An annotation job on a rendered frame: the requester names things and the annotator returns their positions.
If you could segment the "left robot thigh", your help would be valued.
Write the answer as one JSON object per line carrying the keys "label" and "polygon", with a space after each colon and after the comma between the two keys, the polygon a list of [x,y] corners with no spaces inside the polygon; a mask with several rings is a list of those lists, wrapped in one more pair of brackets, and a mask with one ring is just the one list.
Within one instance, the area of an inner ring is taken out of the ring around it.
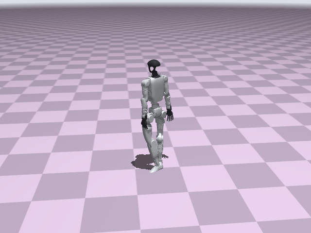
{"label": "left robot thigh", "polygon": [[142,128],[142,131],[143,131],[143,135],[144,135],[144,138],[147,142],[147,144],[149,144],[149,146],[151,146],[151,142],[152,140],[155,140],[152,138],[152,126],[150,123],[152,123],[154,120],[154,114],[152,112],[149,112],[147,113],[147,128]]}

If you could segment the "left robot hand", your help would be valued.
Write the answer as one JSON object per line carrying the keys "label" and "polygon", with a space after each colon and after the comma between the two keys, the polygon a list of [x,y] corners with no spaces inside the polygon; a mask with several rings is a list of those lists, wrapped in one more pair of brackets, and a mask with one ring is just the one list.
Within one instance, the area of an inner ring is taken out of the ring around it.
{"label": "left robot hand", "polygon": [[147,115],[145,115],[145,119],[142,118],[141,125],[142,125],[143,128],[148,129],[146,120],[147,120]]}

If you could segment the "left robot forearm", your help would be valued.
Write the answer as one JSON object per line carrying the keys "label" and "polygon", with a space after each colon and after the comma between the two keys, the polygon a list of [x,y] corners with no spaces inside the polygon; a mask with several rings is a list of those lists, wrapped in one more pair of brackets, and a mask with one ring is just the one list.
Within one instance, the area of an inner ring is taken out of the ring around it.
{"label": "left robot forearm", "polygon": [[145,119],[145,115],[147,115],[148,111],[147,111],[147,106],[148,104],[145,101],[145,98],[141,98],[141,105],[142,105],[142,118]]}

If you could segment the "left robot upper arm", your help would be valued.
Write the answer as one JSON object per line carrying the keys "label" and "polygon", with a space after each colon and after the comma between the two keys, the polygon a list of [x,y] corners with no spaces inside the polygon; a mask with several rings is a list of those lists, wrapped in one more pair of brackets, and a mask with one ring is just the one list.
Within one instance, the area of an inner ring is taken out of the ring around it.
{"label": "left robot upper arm", "polygon": [[143,98],[145,98],[145,101],[148,101],[148,87],[150,85],[150,79],[146,79],[143,80],[141,82],[141,86],[142,86],[142,94],[143,94]]}

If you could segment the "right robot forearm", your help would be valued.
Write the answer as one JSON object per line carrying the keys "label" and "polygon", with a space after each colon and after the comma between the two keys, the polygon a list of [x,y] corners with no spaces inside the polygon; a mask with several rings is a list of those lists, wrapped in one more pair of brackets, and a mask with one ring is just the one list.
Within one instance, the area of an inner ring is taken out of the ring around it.
{"label": "right robot forearm", "polygon": [[167,109],[170,109],[170,106],[171,106],[171,102],[170,102],[170,94],[165,96],[165,102],[166,102],[166,106],[167,106]]}

